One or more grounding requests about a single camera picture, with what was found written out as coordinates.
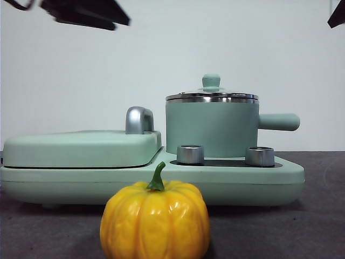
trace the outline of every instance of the yellow pumpkin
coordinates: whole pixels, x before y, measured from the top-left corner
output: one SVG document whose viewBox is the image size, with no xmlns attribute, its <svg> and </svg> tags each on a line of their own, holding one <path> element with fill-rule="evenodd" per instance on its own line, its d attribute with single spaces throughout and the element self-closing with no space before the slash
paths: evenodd
<svg viewBox="0 0 345 259">
<path fill-rule="evenodd" d="M 153 180 L 119 190 L 106 204 L 100 240 L 108 259 L 200 259 L 210 242 L 205 202 L 197 187 Z"/>
</svg>

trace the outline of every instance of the white wall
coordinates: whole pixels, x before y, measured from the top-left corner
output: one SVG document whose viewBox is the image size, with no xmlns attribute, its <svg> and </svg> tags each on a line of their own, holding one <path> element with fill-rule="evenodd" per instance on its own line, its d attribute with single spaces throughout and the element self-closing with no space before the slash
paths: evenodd
<svg viewBox="0 0 345 259">
<path fill-rule="evenodd" d="M 165 138 L 165 96 L 204 73 L 260 97 L 261 113 L 293 112 L 296 132 L 259 132 L 284 151 L 345 150 L 345 26 L 329 0 L 118 0 L 130 27 L 53 21 L 1 2 L 1 145 L 6 138 L 124 129 L 130 106 L 154 112 Z"/>
</svg>

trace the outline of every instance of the toy cooking pot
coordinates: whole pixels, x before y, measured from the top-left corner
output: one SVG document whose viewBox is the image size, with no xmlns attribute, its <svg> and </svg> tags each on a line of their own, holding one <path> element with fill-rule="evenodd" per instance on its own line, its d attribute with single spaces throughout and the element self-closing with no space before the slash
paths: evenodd
<svg viewBox="0 0 345 259">
<path fill-rule="evenodd" d="M 203 77 L 203 88 L 166 97 L 167 152 L 180 145 L 204 147 L 205 157 L 243 157 L 256 147 L 258 129 L 294 131 L 295 114 L 259 114 L 258 96 L 219 87 L 217 74 Z"/>
</svg>

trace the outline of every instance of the green stem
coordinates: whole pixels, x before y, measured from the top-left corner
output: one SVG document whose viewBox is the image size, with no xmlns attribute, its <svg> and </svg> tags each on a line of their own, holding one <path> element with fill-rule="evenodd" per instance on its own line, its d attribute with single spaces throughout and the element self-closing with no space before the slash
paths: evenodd
<svg viewBox="0 0 345 259">
<path fill-rule="evenodd" d="M 161 171 L 165 167 L 164 162 L 160 162 L 160 164 L 156 167 L 155 173 L 152 177 L 151 182 L 146 187 L 147 189 L 151 190 L 164 190 L 164 184 L 161 178 Z"/>
</svg>

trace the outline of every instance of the stove knob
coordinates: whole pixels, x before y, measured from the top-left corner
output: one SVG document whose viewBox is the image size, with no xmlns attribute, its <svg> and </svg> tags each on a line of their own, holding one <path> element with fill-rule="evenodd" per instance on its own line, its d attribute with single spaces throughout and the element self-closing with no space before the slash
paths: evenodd
<svg viewBox="0 0 345 259">
<path fill-rule="evenodd" d="M 274 149 L 270 147 L 249 147 L 245 163 L 251 166 L 274 166 Z"/>
<path fill-rule="evenodd" d="M 204 148 L 196 145 L 178 146 L 177 162 L 187 164 L 204 163 Z"/>
</svg>

